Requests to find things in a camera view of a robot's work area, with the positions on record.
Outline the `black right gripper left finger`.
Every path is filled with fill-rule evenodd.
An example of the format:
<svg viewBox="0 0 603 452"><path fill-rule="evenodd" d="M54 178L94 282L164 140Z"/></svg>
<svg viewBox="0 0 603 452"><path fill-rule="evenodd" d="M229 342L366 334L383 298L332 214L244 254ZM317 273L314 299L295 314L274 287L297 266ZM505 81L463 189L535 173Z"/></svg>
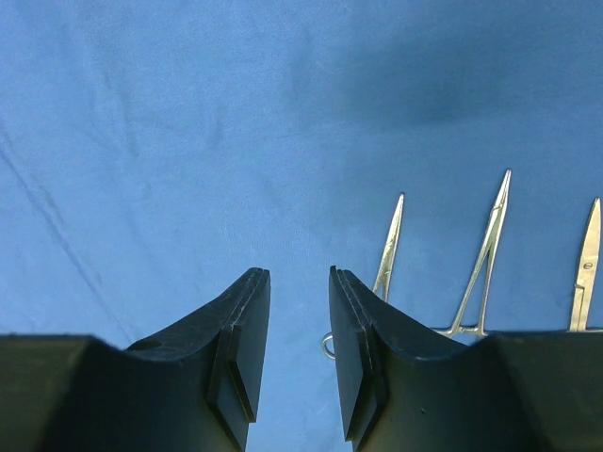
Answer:
<svg viewBox="0 0 603 452"><path fill-rule="evenodd" d="M270 277L120 349L91 335L1 339L5 451L242 451L256 420Z"/></svg>

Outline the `blue surgical drape cloth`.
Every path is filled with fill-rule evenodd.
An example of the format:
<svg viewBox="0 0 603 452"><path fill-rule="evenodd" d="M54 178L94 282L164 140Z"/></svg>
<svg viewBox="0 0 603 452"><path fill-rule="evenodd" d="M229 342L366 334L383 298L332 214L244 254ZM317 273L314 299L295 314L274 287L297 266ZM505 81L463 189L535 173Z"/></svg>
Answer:
<svg viewBox="0 0 603 452"><path fill-rule="evenodd" d="M118 347L271 275L251 451L348 451L331 266L448 326L567 326L602 193L598 1L5 1L1 330Z"/></svg>

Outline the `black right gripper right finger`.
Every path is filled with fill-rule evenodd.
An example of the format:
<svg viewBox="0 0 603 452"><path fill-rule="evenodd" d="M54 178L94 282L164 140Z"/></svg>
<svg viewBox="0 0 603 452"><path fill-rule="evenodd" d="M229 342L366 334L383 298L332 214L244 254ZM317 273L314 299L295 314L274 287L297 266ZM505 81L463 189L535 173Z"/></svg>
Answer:
<svg viewBox="0 0 603 452"><path fill-rule="evenodd" d="M466 346L332 268L344 436L357 451L598 451L602 337L495 333Z"/></svg>

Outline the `steel hemostat clamp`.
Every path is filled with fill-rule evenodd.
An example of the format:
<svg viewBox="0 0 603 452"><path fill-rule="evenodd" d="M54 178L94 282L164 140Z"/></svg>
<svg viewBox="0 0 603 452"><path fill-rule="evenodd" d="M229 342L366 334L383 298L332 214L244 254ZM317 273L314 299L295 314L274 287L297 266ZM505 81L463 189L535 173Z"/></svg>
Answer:
<svg viewBox="0 0 603 452"><path fill-rule="evenodd" d="M385 239L383 254L373 284L372 292L385 303L388 302L389 290L395 259L399 244L399 234L403 216L405 194L400 192L394 213Z"/></svg>

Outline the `steel surgical forceps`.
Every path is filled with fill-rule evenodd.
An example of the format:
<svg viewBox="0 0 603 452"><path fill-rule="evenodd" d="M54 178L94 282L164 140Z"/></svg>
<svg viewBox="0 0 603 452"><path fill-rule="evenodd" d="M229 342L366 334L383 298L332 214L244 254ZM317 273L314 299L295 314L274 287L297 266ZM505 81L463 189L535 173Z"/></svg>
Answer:
<svg viewBox="0 0 603 452"><path fill-rule="evenodd" d="M508 209L509 189L512 174L512 169L505 170L500 187L495 197L495 201L489 214L480 251L451 325L444 329L434 329L434 331L443 336L452 338L457 334L466 333L482 338L487 335L485 328L487 302L489 299L494 264L497 257L497 249ZM485 268L485 278L483 291L481 294L479 316L474 325L465 326L462 324L464 313L483 268Z"/></svg>

